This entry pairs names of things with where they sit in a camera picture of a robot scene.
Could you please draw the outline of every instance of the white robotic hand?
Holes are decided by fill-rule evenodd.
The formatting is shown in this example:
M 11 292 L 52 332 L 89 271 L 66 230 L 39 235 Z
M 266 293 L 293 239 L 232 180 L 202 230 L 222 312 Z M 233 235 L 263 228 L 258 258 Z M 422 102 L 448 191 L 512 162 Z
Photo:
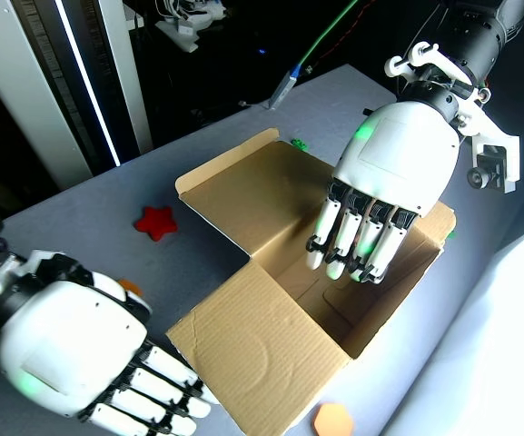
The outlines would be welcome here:
M 324 261 L 333 280 L 346 267 L 356 281 L 380 282 L 415 218 L 445 189 L 459 148 L 455 130 L 425 104 L 388 104 L 372 113 L 334 169 L 307 243 L 308 266 Z
M 0 365 L 24 396 L 123 436 L 190 436 L 218 401 L 147 340 L 149 306 L 61 253 L 0 239 Z

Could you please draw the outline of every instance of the green cable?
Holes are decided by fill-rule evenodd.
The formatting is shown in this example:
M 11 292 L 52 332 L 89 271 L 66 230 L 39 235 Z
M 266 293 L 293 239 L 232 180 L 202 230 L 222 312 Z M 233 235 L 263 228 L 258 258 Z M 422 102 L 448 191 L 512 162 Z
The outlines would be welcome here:
M 312 52 L 316 49 L 318 44 L 324 39 L 324 36 L 326 36 L 330 30 L 334 28 L 335 25 L 338 24 L 338 22 L 352 9 L 353 6 L 355 6 L 357 3 L 359 3 L 360 0 L 352 0 L 348 5 L 338 14 L 336 18 L 334 18 L 334 21 L 332 21 L 331 25 L 329 25 L 324 32 L 318 37 L 316 41 L 314 41 L 314 44 L 312 44 L 312 47 L 310 47 L 310 50 L 306 52 L 302 60 L 298 63 L 299 66 L 302 66 L 304 62 L 306 62 L 306 59 L 310 57 Z

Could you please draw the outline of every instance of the white device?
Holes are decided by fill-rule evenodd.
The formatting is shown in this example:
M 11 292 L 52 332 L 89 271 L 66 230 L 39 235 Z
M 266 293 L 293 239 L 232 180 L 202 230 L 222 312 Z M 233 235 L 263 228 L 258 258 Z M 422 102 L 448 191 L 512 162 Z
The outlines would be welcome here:
M 165 13 L 161 12 L 159 2 L 163 2 Z M 199 48 L 196 44 L 199 31 L 225 17 L 225 6 L 220 0 L 155 0 L 155 6 L 164 17 L 156 27 L 187 53 Z
M 25 397 L 125 436 L 190 436 L 218 403 L 147 340 L 150 307 L 62 253 L 0 253 L 0 365 Z
M 425 70 L 420 74 L 417 70 L 424 65 L 434 65 L 435 72 L 450 82 L 427 81 L 422 77 Z M 308 266 L 316 269 L 326 262 L 326 273 L 333 280 L 346 268 L 353 280 L 381 282 L 413 221 L 431 210 L 447 186 L 460 136 L 472 138 L 473 169 L 468 176 L 472 185 L 483 188 L 497 177 L 498 188 L 506 193 L 519 179 L 519 138 L 504 134 L 489 119 L 481 109 L 489 90 L 474 87 L 438 45 L 415 44 L 408 58 L 389 59 L 385 72 L 428 90 L 440 86 L 442 92 L 451 91 L 458 84 L 461 92 L 446 91 L 441 94 L 444 101 L 437 103 L 440 109 L 441 104 L 457 105 L 452 114 L 457 124 L 450 125 L 434 101 L 414 98 L 383 106 L 359 127 L 332 173 L 328 198 L 307 242 Z M 480 165 L 487 147 L 503 150 L 498 152 L 504 157 L 498 157 L 503 163 L 497 174 Z

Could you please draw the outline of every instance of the dark background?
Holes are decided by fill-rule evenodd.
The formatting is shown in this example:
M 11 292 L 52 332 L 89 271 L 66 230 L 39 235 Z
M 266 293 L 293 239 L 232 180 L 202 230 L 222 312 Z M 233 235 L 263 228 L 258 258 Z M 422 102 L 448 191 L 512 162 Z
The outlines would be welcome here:
M 202 31 L 199 49 L 187 54 L 153 26 L 161 19 L 153 0 L 125 2 L 145 21 L 145 26 L 133 30 L 131 37 L 155 145 L 167 144 L 242 110 L 247 104 L 267 99 L 284 74 L 348 3 L 224 0 L 228 17 Z M 403 54 L 436 5 L 435 0 L 359 2 L 309 58 L 307 64 L 313 70 L 300 82 L 341 64 L 351 64 L 394 92 L 396 84 L 385 76 L 384 62 L 392 55 Z M 432 41 L 441 15 L 442 9 L 430 19 L 418 40 Z M 345 34 L 343 42 L 323 57 Z M 487 112 L 502 130 L 522 138 L 520 183 L 524 183 L 524 29 L 505 48 L 489 76 L 489 87 L 493 98 Z M 19 204 L 0 207 L 0 212 L 10 214 L 56 190 L 1 104 L 0 125 L 5 127 L 5 134 L 0 134 L 1 184 L 10 185 L 11 189 L 13 183 L 8 179 L 19 180 L 26 186 L 22 192 L 27 193 Z M 9 144 L 14 144 L 13 153 L 8 151 Z M 524 211 L 509 239 L 522 232 Z

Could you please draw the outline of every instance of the orange object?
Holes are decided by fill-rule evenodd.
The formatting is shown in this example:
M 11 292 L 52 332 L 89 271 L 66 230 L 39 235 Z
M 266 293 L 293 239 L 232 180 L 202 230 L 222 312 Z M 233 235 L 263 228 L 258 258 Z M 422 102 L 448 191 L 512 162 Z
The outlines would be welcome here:
M 323 404 L 314 418 L 318 436 L 352 436 L 354 422 L 342 404 Z
M 129 282 L 126 279 L 120 279 L 118 281 L 118 284 L 120 284 L 123 288 L 125 288 L 126 291 L 130 291 L 139 297 L 143 296 L 143 291 L 141 288 L 139 288 L 137 285 L 135 285 L 133 282 Z

